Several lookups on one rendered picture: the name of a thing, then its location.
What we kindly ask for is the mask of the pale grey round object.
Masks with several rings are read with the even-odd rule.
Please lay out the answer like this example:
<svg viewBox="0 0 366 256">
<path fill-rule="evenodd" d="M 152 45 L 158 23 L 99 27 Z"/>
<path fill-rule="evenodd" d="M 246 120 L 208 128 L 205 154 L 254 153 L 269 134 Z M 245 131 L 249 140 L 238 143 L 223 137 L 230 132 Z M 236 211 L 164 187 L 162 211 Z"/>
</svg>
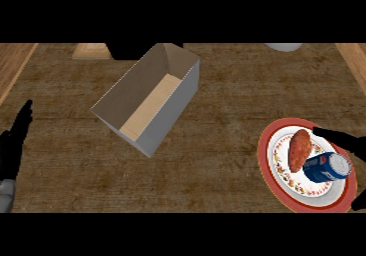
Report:
<svg viewBox="0 0 366 256">
<path fill-rule="evenodd" d="M 292 52 L 301 47 L 301 43 L 267 43 L 267 47 L 279 52 Z"/>
</svg>

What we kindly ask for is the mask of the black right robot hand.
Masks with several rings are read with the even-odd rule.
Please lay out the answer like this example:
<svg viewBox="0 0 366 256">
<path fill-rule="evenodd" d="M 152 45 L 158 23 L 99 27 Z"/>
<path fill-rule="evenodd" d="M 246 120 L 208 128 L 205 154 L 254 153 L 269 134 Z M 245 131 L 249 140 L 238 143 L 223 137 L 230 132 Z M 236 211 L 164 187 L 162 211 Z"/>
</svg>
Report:
<svg viewBox="0 0 366 256">
<path fill-rule="evenodd" d="M 319 127 L 313 127 L 313 134 L 325 138 L 340 148 L 353 153 L 354 156 L 366 163 L 366 136 L 354 137 L 344 132 Z M 351 202 L 351 209 L 354 211 L 366 209 L 366 189 Z"/>
</svg>

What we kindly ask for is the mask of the brown oval patty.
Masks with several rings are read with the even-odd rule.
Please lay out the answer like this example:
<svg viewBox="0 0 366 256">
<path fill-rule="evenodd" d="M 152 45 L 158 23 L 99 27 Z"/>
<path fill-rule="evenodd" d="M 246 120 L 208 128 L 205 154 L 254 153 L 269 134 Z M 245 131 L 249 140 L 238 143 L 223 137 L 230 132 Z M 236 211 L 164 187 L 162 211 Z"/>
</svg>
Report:
<svg viewBox="0 0 366 256">
<path fill-rule="evenodd" d="M 288 150 L 288 166 L 292 173 L 297 173 L 311 153 L 310 135 L 300 129 L 292 136 Z"/>
</svg>

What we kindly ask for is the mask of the open cardboard box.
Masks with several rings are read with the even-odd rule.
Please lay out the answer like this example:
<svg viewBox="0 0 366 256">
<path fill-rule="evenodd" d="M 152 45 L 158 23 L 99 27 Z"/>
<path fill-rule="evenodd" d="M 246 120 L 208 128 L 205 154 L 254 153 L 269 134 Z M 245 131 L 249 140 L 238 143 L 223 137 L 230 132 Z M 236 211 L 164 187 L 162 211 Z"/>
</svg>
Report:
<svg viewBox="0 0 366 256">
<path fill-rule="evenodd" d="M 122 75 L 91 112 L 131 146 L 152 157 L 199 86 L 201 58 L 158 43 Z"/>
</svg>

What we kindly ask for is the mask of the pale wooden panel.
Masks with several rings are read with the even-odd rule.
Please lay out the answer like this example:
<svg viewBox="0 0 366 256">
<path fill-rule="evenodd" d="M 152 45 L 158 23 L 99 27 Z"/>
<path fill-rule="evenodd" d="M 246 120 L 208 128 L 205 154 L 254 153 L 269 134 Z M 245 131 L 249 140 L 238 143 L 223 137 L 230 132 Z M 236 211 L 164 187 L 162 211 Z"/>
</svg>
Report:
<svg viewBox="0 0 366 256">
<path fill-rule="evenodd" d="M 77 45 L 74 59 L 109 59 L 111 53 L 105 43 L 80 43 Z"/>
</svg>

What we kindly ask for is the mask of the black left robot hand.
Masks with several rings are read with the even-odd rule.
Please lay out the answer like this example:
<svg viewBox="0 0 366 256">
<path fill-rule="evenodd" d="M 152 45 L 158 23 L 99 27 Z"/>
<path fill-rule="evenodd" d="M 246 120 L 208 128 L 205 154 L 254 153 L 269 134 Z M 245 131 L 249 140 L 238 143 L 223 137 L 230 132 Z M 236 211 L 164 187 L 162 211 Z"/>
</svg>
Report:
<svg viewBox="0 0 366 256">
<path fill-rule="evenodd" d="M 12 128 L 0 135 L 0 181 L 15 180 L 18 176 L 24 141 L 32 122 L 31 106 L 32 101 L 28 100 L 18 112 Z"/>
</svg>

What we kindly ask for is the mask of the blue soda can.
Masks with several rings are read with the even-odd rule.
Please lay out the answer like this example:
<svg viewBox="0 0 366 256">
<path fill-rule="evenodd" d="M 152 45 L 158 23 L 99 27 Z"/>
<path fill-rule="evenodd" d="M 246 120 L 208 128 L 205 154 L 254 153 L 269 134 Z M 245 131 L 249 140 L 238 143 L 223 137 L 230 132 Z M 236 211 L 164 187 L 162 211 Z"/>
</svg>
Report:
<svg viewBox="0 0 366 256">
<path fill-rule="evenodd" d="M 311 182 L 332 182 L 348 177 L 351 165 L 342 155 L 325 152 L 307 159 L 303 171 Z"/>
</svg>

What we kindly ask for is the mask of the red rimmed white plate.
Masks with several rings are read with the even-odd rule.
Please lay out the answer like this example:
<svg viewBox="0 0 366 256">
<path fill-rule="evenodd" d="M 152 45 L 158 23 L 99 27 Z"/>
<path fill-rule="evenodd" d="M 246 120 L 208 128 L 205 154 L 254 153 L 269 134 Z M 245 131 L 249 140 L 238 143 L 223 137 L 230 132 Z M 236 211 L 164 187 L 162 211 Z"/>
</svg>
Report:
<svg viewBox="0 0 366 256">
<path fill-rule="evenodd" d="M 289 170 L 289 142 L 298 130 L 309 133 L 311 157 L 334 152 L 351 161 L 347 151 L 311 133 L 314 126 L 313 122 L 300 118 L 282 118 L 272 122 L 258 140 L 260 171 L 272 193 L 294 212 L 347 212 L 357 192 L 356 172 L 351 171 L 344 180 L 314 183 L 303 171 L 292 173 Z"/>
</svg>

